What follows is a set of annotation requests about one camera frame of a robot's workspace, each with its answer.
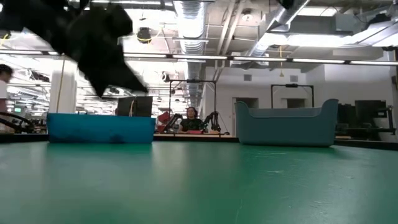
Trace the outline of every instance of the woman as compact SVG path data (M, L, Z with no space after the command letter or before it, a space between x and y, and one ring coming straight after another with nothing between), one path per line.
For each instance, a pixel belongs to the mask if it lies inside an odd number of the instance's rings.
M203 122L198 119L198 112L192 106L187 109L187 118L183 119L178 127L179 134L187 134L188 131L198 131L202 129Z

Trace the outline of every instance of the white pillar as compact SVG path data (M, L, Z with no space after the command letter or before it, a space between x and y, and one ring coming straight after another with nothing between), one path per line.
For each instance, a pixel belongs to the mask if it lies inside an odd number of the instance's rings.
M51 78L49 113L75 113L78 72L75 62L57 60Z

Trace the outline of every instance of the computer monitor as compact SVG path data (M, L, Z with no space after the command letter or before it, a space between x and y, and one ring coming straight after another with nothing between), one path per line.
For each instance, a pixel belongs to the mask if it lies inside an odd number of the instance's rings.
M356 116L360 123L373 123L373 118L387 118L386 111L380 109L387 108L385 100L356 100Z
M152 115L152 101L153 97L151 96L120 98L118 101L118 115L130 116L130 109L132 106L132 116L150 117Z

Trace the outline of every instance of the ceiling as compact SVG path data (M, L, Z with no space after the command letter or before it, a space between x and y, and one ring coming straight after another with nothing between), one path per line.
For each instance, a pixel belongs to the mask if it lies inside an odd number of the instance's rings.
M300 12L300 15L333 16L337 10L345 14L366 12L379 7L388 6L391 2L392 1L388 0L312 0L310 1L310 4ZM221 32L223 30L223 21L225 20L226 10L229 3L230 0L216 0L208 6L205 36L203 37L207 40L205 54L216 53ZM177 39L177 17L174 12L128 9L128 4L125 6L127 13L133 20L134 30L131 35L123 37L125 52L181 53L180 42ZM238 20L231 44L226 49L227 54L249 50L259 38L259 25L263 22L262 18L264 18L265 14L276 9L276 7L277 3L274 0L246 1L244 8L250 12L251 19L247 21L243 19ZM137 32L140 27L150 28L152 40L149 44L142 44L137 40ZM29 32L13 34L9 40L5 40L2 43L1 48L13 50L52 50L47 43ZM283 57L333 58L335 55L342 57L344 54L341 53L341 51L344 50L346 49L296 47L286 45L276 49L268 48L266 53L272 57L280 57L282 55ZM375 59L373 57L378 55L381 51L377 48L348 50L351 52L354 50L359 51L360 54L352 54L354 55L353 57L365 55L368 59ZM30 71L37 72L45 77L51 78L53 66L49 65L52 64L53 60L55 59L48 57L42 58L28 55L12 56L0 54L1 63L6 63L14 67L17 71L15 78L11 82L11 86L13 87L9 90L10 95L15 99L11 103L30 106L30 111L33 111L32 113L37 115L46 112L49 100L50 83L34 80ZM142 77L143 81L146 82L150 88L150 94L154 96L154 114L160 113L158 108L165 106L168 107L169 84L162 81L161 74L169 74L170 77L174 79L184 78L184 62L141 62L137 60L128 60L127 63ZM207 62L203 66L213 66L213 64L214 62ZM270 68L278 68L280 64L270 63L269 66ZM299 63L284 65L286 68L300 68L304 71L306 66L307 65ZM27 85L37 83L41 83L45 87L22 86L22 84ZM189 99L185 84L181 83L178 87L180 87L180 89L177 89L172 98L172 108L175 112L182 112L189 104ZM111 95L112 97L117 98L122 96L131 96L131 93L127 90L120 89L118 94L107 92L106 95ZM90 113L110 114L113 112L116 102L116 100L98 99L95 97L94 91L90 88L90 84L81 75L78 77L78 96L76 105L79 110L87 110Z

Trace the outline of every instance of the desk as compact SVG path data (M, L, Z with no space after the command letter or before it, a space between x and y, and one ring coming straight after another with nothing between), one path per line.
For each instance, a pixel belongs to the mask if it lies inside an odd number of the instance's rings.
M0 223L396 223L398 152L0 144Z

